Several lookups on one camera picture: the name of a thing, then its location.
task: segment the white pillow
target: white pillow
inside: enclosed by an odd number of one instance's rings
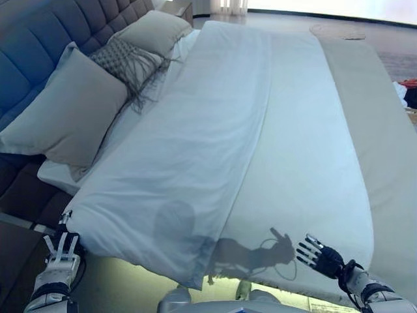
[[[126,97],[123,83],[71,43],[45,89],[0,132],[0,152],[46,155],[68,164],[77,181],[92,165]]]
[[[167,57],[175,43],[191,31],[191,25],[182,18],[152,10],[117,36],[148,52]]]

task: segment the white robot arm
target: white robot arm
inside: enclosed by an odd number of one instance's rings
[[[354,260],[344,264],[339,253],[308,234],[306,242],[308,245],[299,243],[297,259],[331,279],[338,279],[339,287],[362,313],[417,313],[411,302],[372,278]]]
[[[25,313],[78,313],[78,304],[71,301],[70,293],[83,248],[78,243],[79,235],[66,230],[69,215],[63,215],[52,240],[44,237],[50,254],[45,260],[45,270],[36,277]]]

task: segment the nightstand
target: nightstand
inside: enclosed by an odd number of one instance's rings
[[[169,13],[179,18],[186,20],[191,26],[193,23],[193,6],[189,0],[173,0],[165,1],[164,5],[160,9],[162,12]]]

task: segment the gray pillow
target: gray pillow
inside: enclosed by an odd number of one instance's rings
[[[129,99],[139,96],[149,78],[161,67],[163,59],[117,37],[91,54],[90,59],[128,88]],[[134,104],[141,109],[141,101]]]
[[[116,37],[148,52],[167,57],[175,43],[191,31],[191,25],[182,18],[152,10],[117,33]]]
[[[122,82],[71,43],[45,89],[0,132],[0,152],[46,155],[68,164],[77,181],[92,165],[126,97]]]

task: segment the carpet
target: carpet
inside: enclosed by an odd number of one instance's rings
[[[335,24],[315,24],[310,27],[310,32],[317,37],[332,37],[345,40],[365,39],[365,34],[359,27],[351,23]]]
[[[378,52],[378,56],[392,81],[402,82],[410,78],[417,78],[417,55]]]

